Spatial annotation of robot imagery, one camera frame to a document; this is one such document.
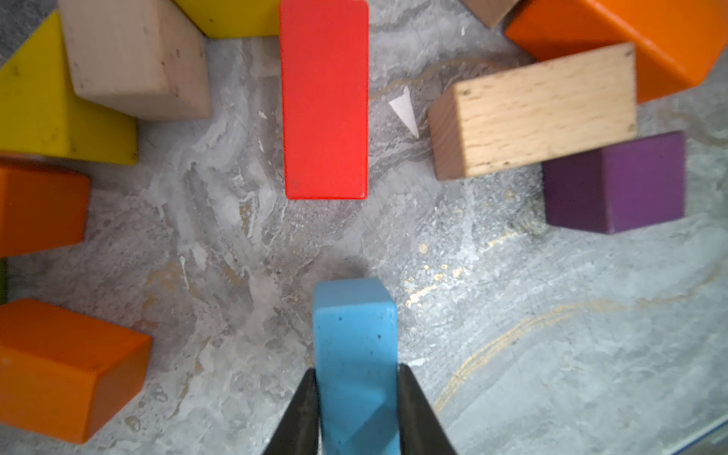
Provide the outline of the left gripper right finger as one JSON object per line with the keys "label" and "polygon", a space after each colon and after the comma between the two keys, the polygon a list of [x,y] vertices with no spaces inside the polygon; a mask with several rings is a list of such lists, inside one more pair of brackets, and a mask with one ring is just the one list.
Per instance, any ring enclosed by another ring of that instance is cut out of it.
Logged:
{"label": "left gripper right finger", "polygon": [[456,455],[411,368],[401,363],[397,377],[397,415],[403,455]]}

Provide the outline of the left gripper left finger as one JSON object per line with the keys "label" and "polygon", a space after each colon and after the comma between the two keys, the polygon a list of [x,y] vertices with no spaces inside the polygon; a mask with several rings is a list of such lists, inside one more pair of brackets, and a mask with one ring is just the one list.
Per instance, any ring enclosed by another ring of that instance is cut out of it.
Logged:
{"label": "left gripper left finger", "polygon": [[308,369],[263,455],[317,455],[320,440],[320,395],[316,370]]}

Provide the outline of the light blue block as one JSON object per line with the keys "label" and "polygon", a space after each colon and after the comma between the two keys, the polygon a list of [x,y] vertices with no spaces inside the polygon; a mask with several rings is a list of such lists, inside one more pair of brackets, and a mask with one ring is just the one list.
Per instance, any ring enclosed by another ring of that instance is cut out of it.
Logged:
{"label": "light blue block", "polygon": [[380,280],[314,288],[315,369],[325,454],[398,454],[397,307]]}

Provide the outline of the orange block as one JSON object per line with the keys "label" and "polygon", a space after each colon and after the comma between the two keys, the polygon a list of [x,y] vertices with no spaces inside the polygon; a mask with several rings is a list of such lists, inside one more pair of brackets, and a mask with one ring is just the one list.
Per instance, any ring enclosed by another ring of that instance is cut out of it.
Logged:
{"label": "orange block", "polygon": [[727,3],[527,1],[505,35],[539,61],[631,42],[644,104],[706,79],[727,46]]}
{"label": "orange block", "polygon": [[41,162],[1,160],[1,256],[73,246],[85,237],[91,180]]}
{"label": "orange block", "polygon": [[142,389],[148,335],[42,301],[1,307],[1,422],[87,442]]}

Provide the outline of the purple cube block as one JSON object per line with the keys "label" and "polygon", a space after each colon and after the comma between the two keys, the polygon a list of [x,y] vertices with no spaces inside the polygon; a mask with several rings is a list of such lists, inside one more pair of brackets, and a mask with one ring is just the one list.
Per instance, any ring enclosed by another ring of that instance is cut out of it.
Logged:
{"label": "purple cube block", "polygon": [[542,163],[546,222],[602,234],[684,217],[686,136],[670,132]]}

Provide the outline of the natural wood block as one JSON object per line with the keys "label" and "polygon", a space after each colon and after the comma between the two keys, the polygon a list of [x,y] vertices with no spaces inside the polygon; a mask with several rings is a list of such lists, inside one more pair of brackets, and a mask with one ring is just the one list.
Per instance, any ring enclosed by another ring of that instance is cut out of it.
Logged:
{"label": "natural wood block", "polygon": [[496,28],[517,7],[519,0],[462,0],[462,3],[487,28]]}
{"label": "natural wood block", "polygon": [[453,83],[428,110],[436,177],[484,176],[632,140],[635,46]]}
{"label": "natural wood block", "polygon": [[144,121],[212,115],[205,38],[172,1],[58,4],[75,93]]}

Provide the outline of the red block front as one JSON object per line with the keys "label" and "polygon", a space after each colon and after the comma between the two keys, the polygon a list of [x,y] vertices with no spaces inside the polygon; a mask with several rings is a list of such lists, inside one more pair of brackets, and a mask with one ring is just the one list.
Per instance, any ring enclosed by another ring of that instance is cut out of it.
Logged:
{"label": "red block front", "polygon": [[281,2],[280,49],[287,198],[365,198],[368,3]]}

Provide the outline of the yellow triangle block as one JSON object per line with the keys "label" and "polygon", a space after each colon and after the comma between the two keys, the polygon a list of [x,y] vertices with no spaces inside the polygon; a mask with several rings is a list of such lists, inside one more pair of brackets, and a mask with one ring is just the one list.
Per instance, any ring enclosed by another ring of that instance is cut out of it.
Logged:
{"label": "yellow triangle block", "polygon": [[53,11],[1,68],[1,150],[133,165],[136,119],[74,92]]}

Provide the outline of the yellow rectangular block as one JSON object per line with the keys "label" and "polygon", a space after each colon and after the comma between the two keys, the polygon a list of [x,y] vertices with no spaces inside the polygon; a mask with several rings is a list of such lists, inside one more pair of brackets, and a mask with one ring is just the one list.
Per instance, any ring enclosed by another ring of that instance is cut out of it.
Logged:
{"label": "yellow rectangular block", "polygon": [[278,36],[279,0],[174,0],[208,38]]}

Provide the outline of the green block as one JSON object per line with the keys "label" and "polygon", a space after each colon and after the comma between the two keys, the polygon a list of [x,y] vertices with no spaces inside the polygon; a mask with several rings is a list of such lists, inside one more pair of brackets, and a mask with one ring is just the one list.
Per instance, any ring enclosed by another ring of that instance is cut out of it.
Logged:
{"label": "green block", "polygon": [[8,262],[7,258],[0,259],[0,304],[8,301]]}

